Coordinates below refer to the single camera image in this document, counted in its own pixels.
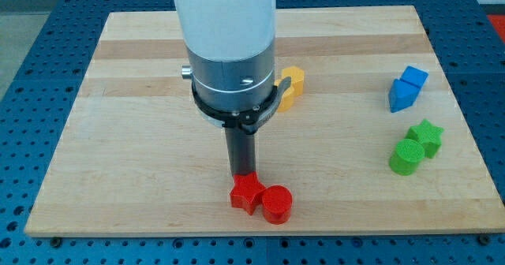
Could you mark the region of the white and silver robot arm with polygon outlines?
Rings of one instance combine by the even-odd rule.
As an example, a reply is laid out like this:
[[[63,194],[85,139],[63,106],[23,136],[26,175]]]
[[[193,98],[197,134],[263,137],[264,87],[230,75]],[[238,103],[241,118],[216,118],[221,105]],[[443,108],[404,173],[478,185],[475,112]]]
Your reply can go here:
[[[228,125],[261,124],[279,106],[276,0],[174,0],[200,110]]]

